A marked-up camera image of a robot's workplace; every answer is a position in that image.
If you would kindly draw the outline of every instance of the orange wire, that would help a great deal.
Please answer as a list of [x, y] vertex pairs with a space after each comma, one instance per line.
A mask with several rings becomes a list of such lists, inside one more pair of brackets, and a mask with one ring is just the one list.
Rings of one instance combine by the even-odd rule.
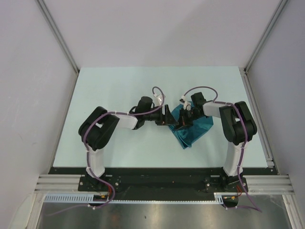
[[236, 189], [237, 189], [237, 193], [239, 193], [240, 192], [240, 194], [238, 195], [239, 197], [242, 195], [242, 190], [240, 189], [240, 187], [239, 186], [236, 186]]

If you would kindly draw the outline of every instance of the cable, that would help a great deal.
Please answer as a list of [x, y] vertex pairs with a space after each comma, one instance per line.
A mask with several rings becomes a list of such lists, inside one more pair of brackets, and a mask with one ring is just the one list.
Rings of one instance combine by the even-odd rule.
[[208, 89], [211, 89], [212, 91], [214, 91], [214, 92], [216, 93], [216, 96], [215, 96], [215, 98], [213, 99], [213, 102], [215, 102], [216, 99], [218, 98], [218, 92], [217, 92], [214, 88], [208, 87], [208, 86], [193, 87], [193, 88], [191, 88], [190, 90], [188, 90], [188, 91], [184, 94], [184, 96], [186, 96], [186, 94], [188, 94], [190, 91], [192, 91], [192, 90], [194, 90], [194, 89], [197, 89], [197, 88], [208, 88]]

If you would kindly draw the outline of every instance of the white panel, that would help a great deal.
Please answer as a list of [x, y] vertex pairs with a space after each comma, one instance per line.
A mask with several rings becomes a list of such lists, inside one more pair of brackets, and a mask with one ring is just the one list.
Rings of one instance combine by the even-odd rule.
[[75, 78], [35, 1], [1, 1], [1, 228], [50, 164]]
[[290, 1], [249, 72], [282, 174], [305, 211], [305, 1]]
[[[248, 103], [238, 67], [82, 68], [53, 166], [87, 165], [78, 129], [97, 106], [127, 112], [142, 96], [152, 97], [152, 87], [159, 86], [173, 110], [187, 90], [200, 85], [215, 88], [219, 101]], [[203, 91], [207, 100], [215, 97], [212, 90], [196, 91]], [[215, 118], [213, 127], [188, 149], [167, 126], [154, 122], [145, 122], [138, 130], [116, 129], [104, 149], [105, 167], [222, 167], [228, 142], [221, 120]], [[267, 167], [258, 135], [249, 143], [244, 167]]]
[[245, 66], [279, 0], [46, 0], [81, 67]]

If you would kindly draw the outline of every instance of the aluminum frame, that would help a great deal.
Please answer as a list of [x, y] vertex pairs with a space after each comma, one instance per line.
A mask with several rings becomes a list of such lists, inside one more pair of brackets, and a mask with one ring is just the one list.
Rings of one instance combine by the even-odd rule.
[[[96, 192], [79, 192], [78, 185], [81, 175], [40, 175], [35, 188], [35, 201], [28, 222], [27, 229], [35, 229], [39, 220], [43, 201], [47, 194], [66, 194], [75, 197], [83, 194], [96, 194]], [[250, 195], [282, 195], [293, 229], [304, 228], [304, 222], [300, 215], [295, 193], [289, 176], [244, 176], [247, 179]], [[224, 193], [214, 193], [219, 197]], [[113, 201], [115, 203], [127, 204], [169, 204], [171, 201]], [[198, 201], [175, 201], [174, 204], [209, 204]]]
[[50, 30], [54, 34], [55, 39], [57, 40], [64, 55], [66, 56], [67, 60], [69, 61], [71, 67], [73, 68], [75, 73], [78, 75], [78, 73], [80, 72], [80, 69], [77, 67], [77, 64], [68, 48], [68, 45], [65, 42], [60, 30], [58, 29], [46, 3], [44, 2], [44, 0], [35, 0], [35, 2], [37, 3], [38, 8], [41, 10], [43, 17], [45, 18], [47, 24], [49, 25]]

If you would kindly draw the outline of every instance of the wire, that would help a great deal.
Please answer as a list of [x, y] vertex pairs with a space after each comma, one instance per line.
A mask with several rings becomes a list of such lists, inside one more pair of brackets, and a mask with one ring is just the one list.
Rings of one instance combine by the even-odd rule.
[[190, 91], [194, 90], [194, 89], [197, 89], [197, 88], [208, 88], [208, 89], [211, 89], [212, 91], [214, 91], [216, 93], [216, 96], [215, 98], [213, 99], [213, 102], [216, 101], [216, 99], [218, 98], [218, 92], [212, 88], [212, 87], [208, 87], [208, 86], [198, 86], [198, 87], [193, 87], [191, 88], [190, 90], [188, 90], [186, 93], [184, 93], [184, 96], [186, 96], [186, 94], [188, 94]]
[[237, 197], [240, 197], [241, 195], [242, 195], [242, 190], [240, 189], [240, 187], [239, 186], [236, 186], [236, 189], [237, 189], [237, 193], [240, 193], [240, 194], [238, 194], [238, 196]]

